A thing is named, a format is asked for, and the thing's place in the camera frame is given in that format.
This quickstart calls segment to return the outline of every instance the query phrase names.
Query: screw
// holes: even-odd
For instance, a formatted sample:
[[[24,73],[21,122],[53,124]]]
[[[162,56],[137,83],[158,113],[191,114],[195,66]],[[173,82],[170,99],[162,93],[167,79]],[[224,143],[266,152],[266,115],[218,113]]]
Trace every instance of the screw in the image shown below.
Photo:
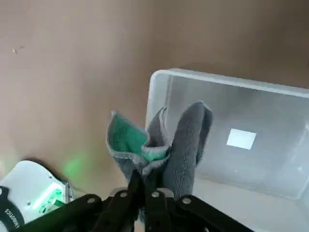
[[[184,204],[190,204],[191,203],[191,200],[189,198],[183,198],[183,203]]]
[[[152,196],[152,197],[158,197],[158,196],[160,196],[160,193],[158,193],[158,192],[153,192],[153,193],[151,194],[151,196]]]
[[[93,202],[95,202],[96,201],[96,199],[94,199],[94,198],[89,198],[88,200],[87,200],[87,203],[88,204],[92,204]]]
[[[126,192],[120,193],[120,197],[127,197],[127,193]]]

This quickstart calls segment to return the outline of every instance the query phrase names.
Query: plastic container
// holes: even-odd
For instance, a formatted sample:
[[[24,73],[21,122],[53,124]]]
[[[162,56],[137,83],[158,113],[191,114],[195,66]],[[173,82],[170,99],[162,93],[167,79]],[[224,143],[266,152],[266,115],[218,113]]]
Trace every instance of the plastic container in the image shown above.
[[[181,69],[151,78],[146,126],[167,106],[170,138],[203,100],[213,125],[194,195],[257,232],[309,231],[309,90]]]

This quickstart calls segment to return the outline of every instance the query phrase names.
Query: microfiber cloth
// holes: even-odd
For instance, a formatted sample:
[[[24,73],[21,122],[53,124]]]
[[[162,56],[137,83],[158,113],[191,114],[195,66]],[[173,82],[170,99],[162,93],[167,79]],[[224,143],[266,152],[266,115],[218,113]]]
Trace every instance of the microfiber cloth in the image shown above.
[[[153,189],[167,188],[177,199],[192,194],[195,168],[201,161],[212,124],[212,113],[201,102],[190,105],[181,115],[172,144],[165,129],[166,107],[153,118],[147,131],[113,112],[107,130],[107,147],[129,181],[134,169],[146,181],[152,171],[159,179],[148,181]],[[144,221],[144,210],[140,219]]]
[[[163,166],[169,158],[167,133],[162,108],[151,121],[147,131],[134,125],[118,112],[112,112],[107,129],[106,144],[127,180],[134,169],[146,180],[152,170]]]
[[[178,122],[162,174],[162,187],[176,199],[192,194],[195,168],[203,157],[211,124],[212,113],[201,101],[189,106]]]

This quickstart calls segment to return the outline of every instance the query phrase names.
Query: white label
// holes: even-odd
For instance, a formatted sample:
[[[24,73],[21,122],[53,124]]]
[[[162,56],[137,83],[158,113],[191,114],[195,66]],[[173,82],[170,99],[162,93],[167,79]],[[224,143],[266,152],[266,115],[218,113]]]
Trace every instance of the white label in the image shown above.
[[[256,133],[231,129],[226,145],[251,150]]]

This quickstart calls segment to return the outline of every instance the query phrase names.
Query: beige wall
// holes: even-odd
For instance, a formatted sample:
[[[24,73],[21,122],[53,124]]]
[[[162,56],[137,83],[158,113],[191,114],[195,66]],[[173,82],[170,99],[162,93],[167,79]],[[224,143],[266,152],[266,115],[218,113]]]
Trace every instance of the beige wall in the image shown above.
[[[106,197],[125,184],[105,147],[110,111],[142,126],[154,70],[309,87],[308,12],[308,0],[1,0],[0,177],[35,157]]]

